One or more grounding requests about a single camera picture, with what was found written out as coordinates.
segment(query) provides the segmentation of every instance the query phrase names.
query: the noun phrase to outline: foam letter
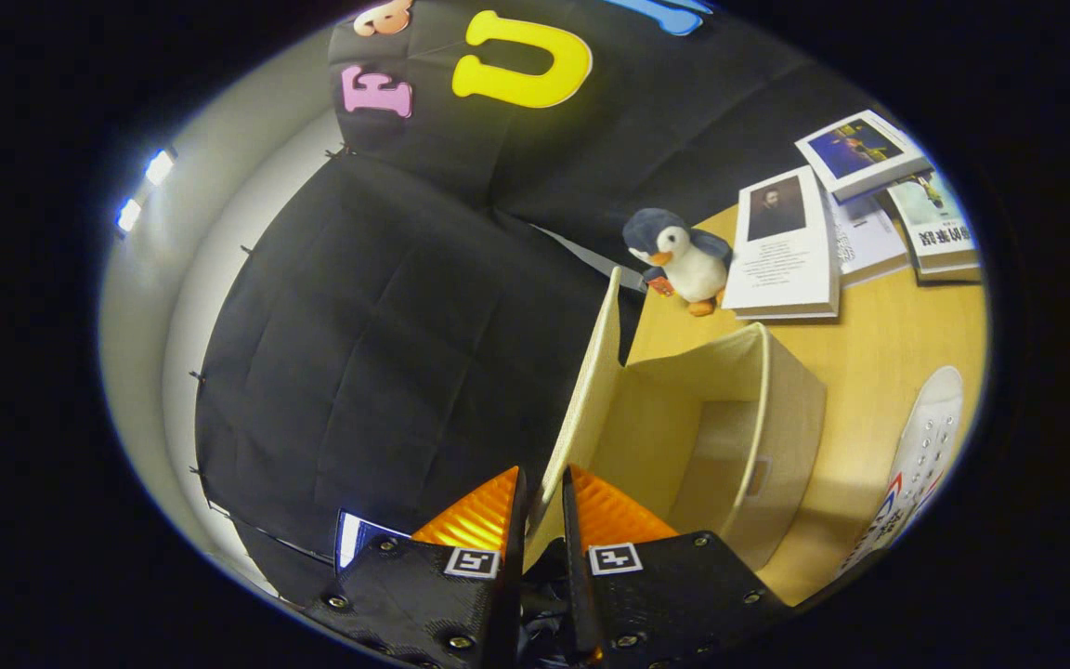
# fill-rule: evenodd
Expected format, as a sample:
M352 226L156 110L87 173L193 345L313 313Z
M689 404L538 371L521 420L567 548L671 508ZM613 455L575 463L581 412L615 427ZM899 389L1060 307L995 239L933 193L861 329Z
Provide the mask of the foam letter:
M705 14L713 13L713 10L708 9L707 4L701 3L700 0L666 0L671 4L678 4L679 7L687 7L688 10L696 10L697 12L704 12Z
M402 31L412 21L412 14L407 11L411 5L412 0L391 0L389 3L366 10L353 18L353 32L362 37L369 37L376 32L395 34Z
M345 110L389 109L402 118L412 115L412 85L399 81L395 88L384 88L391 77L384 74L362 74L357 65L349 65L341 71L341 94L345 97Z
M696 16L687 10L675 7L663 7L662 4L654 3L652 0L606 0L607 3L620 5L627 10L633 10L645 16L653 17L658 21L658 27L667 34L685 35L701 27L704 18ZM686 1L667 0L668 3L691 5Z
M454 93L461 97L477 93L521 107L551 107L572 97L594 69L594 52L587 44L557 27L479 12L468 22L464 42L479 46L488 39L505 39L551 51L552 66L540 75L530 75L484 65L478 57L464 56L454 70Z

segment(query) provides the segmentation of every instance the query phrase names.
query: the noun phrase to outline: penguin foot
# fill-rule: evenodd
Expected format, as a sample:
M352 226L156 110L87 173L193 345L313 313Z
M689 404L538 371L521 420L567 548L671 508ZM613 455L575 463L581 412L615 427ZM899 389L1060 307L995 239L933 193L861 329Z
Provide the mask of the penguin foot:
M687 311L692 316L708 316L714 311L713 301L692 302L687 306Z

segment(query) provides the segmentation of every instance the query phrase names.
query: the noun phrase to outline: beige fabric storage box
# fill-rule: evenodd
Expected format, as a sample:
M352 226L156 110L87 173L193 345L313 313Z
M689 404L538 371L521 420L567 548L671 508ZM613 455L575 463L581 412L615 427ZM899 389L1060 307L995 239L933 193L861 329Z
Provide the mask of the beige fabric storage box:
M812 473L824 384L759 322L622 367L618 276L613 271L540 477L525 567L564 534L560 482L572 462L681 533L716 532L756 571L782 541Z

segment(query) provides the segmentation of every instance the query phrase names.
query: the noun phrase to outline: portrait on book cover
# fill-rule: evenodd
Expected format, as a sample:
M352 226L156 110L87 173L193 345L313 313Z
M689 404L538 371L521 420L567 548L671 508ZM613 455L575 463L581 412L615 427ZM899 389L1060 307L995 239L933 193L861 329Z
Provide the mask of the portrait on book cover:
M903 222L910 226L963 219L956 198L935 171L924 171L900 179L889 189Z
M791 177L750 192L746 241L791 232L806 227L804 192L799 178Z
M859 118L825 132L807 143L837 179L868 166L883 164L903 153L903 149L899 149L895 141L890 141L877 128Z

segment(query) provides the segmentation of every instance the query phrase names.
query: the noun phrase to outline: white book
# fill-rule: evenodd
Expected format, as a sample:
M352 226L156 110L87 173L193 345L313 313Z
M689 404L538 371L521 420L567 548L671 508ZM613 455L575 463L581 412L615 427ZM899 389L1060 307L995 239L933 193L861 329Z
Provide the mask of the white book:
M795 147L840 202L931 169L931 162L905 133L867 109L821 127L795 141Z
M857 198L840 204L835 209L835 216L841 288L911 265L903 238L873 198Z
M980 278L973 233L960 202L937 171L913 174L887 187L887 194L903 221L921 278Z
M835 317L841 273L832 219L832 200L810 166L743 187L721 308L738 319Z

